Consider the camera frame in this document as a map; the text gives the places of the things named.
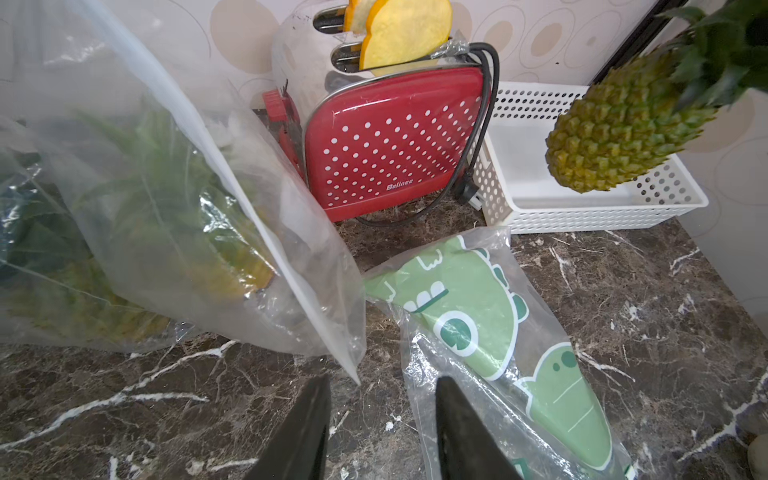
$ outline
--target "cartoon dinosaur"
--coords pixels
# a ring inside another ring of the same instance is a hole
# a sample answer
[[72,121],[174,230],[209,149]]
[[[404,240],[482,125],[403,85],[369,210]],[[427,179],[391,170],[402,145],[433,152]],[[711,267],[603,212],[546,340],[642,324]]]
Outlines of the cartoon dinosaur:
[[533,376],[515,385],[528,395],[525,412],[584,464],[605,470],[611,460],[611,429],[598,398],[581,375],[569,342],[550,347]]
[[461,235],[439,243],[395,272],[366,281],[369,296],[401,306],[486,380],[504,373],[528,305],[484,248]]

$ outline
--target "green printed bag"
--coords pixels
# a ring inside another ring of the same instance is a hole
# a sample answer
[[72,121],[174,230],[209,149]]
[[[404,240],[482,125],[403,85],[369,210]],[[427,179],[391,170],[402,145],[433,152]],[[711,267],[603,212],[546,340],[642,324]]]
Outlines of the green printed bag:
[[505,228],[476,228],[365,275],[369,300],[401,326],[428,473],[439,478],[434,391],[448,375],[526,480],[631,478],[629,455],[614,440],[568,335],[508,237]]

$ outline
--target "plastic basket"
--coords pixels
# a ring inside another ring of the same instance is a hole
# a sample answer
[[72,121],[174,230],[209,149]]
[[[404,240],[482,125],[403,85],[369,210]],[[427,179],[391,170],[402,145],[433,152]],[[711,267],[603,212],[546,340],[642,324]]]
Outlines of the plastic basket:
[[475,167],[488,225],[513,233],[649,228],[709,200],[677,155],[610,191],[580,194],[547,170],[545,140],[587,87],[501,82]]

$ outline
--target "dark marble surface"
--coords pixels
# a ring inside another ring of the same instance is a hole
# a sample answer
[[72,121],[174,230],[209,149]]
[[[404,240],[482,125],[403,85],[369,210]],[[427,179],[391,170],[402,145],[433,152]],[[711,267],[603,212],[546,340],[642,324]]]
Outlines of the dark marble surface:
[[[339,231],[367,270],[482,224],[446,203],[410,227]],[[641,478],[751,478],[746,444],[768,432],[768,340],[677,221],[512,243]],[[213,334],[133,356],[0,346],[0,478],[241,478],[323,372],[335,426],[326,477],[423,478],[399,331],[373,308],[367,322],[361,386],[330,358]]]

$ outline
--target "red toaster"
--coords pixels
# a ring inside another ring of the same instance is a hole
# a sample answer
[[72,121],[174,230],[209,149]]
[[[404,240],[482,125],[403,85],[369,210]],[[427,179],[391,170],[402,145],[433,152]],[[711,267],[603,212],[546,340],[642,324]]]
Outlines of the red toaster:
[[338,0],[301,5],[273,40],[279,90],[264,94],[279,142],[331,221],[446,186],[481,105],[465,55],[359,70],[363,37],[341,32]]

